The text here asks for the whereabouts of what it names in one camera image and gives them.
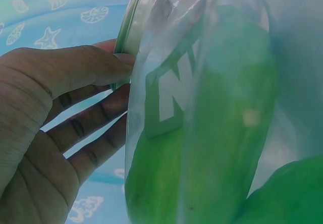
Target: cucumber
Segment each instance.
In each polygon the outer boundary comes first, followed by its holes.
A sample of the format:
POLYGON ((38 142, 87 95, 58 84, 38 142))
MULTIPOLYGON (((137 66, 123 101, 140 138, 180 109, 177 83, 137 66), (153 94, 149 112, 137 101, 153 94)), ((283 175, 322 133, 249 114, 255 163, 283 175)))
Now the cucumber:
POLYGON ((267 31, 222 6, 210 38, 183 144, 185 224, 232 221, 248 195, 278 94, 267 31))
POLYGON ((197 62, 189 127, 152 138, 144 130, 137 143, 125 184, 132 224, 227 224, 247 197, 273 115, 276 61, 267 31, 232 6, 219 12, 197 62))
POLYGON ((245 201, 233 224, 323 223, 323 156, 291 162, 245 201))

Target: hand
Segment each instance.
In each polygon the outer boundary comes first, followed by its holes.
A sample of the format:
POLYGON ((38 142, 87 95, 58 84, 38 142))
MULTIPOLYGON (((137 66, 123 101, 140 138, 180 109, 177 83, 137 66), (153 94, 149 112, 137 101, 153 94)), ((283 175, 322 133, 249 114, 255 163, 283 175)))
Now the hand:
POLYGON ((59 224, 82 183, 125 143, 126 115, 66 159, 63 153, 128 106, 129 85, 48 132, 61 111, 131 75, 134 59, 114 41, 0 57, 0 223, 59 224))

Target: finger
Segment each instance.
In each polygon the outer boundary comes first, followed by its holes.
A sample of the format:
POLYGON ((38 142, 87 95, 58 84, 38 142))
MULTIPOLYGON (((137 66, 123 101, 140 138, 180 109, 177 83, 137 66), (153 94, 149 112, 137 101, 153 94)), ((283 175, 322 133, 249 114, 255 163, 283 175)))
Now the finger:
POLYGON ((101 137, 87 144, 68 159, 77 173, 80 184, 83 184, 95 169, 125 144, 126 121, 125 114, 101 137))
POLYGON ((126 84, 106 99, 74 115, 47 134, 64 153, 80 140, 121 116, 128 108, 130 85, 126 84))
POLYGON ((108 40, 108 41, 101 41, 101 42, 94 44, 93 46, 99 47, 107 52, 113 53, 113 51, 115 49, 116 41, 117 41, 116 39, 112 39, 112 40, 108 40))
POLYGON ((88 99, 92 96, 95 96, 101 92, 105 92, 109 90, 110 87, 107 86, 95 86, 89 85, 80 89, 73 90, 71 92, 67 92, 62 94, 57 99, 55 99, 52 103, 52 107, 48 113, 47 119, 45 120, 43 125, 46 125, 48 122, 57 117, 61 112, 70 108, 71 106, 88 99))
POLYGON ((134 58, 128 54, 118 58, 89 45, 55 50, 19 48, 5 54, 1 66, 19 72, 27 86, 36 82, 55 99, 87 85, 108 85, 129 77, 134 58))
MULTIPOLYGON (((108 41, 101 41, 94 44, 94 46, 99 47, 109 53, 113 53, 115 45, 116 45, 115 39, 108 40, 108 41)), ((109 89, 110 89, 109 86, 89 85, 80 89, 73 90, 71 92, 67 92, 59 96, 57 99, 53 101, 51 110, 48 113, 48 117, 43 123, 43 126, 46 125, 51 120, 53 120, 62 111, 68 109, 69 107, 109 89)))

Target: patterned cloth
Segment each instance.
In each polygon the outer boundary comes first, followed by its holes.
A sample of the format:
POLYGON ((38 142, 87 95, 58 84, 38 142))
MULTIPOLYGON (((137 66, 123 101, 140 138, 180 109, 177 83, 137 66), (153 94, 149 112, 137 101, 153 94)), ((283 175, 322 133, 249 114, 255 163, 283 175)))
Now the patterned cloth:
MULTIPOLYGON (((55 49, 115 38, 129 0, 0 0, 0 55, 18 47, 55 49)), ((44 130, 107 96, 102 93, 58 116, 44 130)), ((66 153, 99 137, 96 132, 66 153)), ((66 224, 127 223, 124 149, 82 186, 66 224)))

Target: clear plastic bag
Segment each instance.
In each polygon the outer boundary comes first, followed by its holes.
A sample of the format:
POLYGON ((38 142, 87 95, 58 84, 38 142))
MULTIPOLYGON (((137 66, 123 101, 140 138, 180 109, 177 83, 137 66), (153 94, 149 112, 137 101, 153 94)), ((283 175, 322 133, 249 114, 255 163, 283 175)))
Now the clear plastic bag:
POLYGON ((323 124, 318 76, 323 11, 315 6, 320 2, 211 3, 187 110, 179 223, 323 222, 323 124), (235 11, 227 21, 225 5, 235 11), (230 23, 233 27, 225 33, 230 23), (252 33, 248 29, 250 23, 268 31, 266 47, 270 53, 259 50, 264 41, 259 40, 260 31, 256 34, 256 30, 252 33), (272 67, 269 57, 273 58, 272 67), (244 64, 267 69, 243 71, 244 64), (249 85, 238 81, 239 70, 249 85), (213 91, 207 90, 210 79, 214 81, 213 91), (233 105, 239 100, 246 101, 245 108, 233 105))
POLYGON ((132 78, 130 222, 322 223, 320 0, 173 1, 132 78))
POLYGON ((126 201, 133 224, 176 222, 184 110, 205 6, 206 0, 156 0, 144 26, 126 143, 126 201))

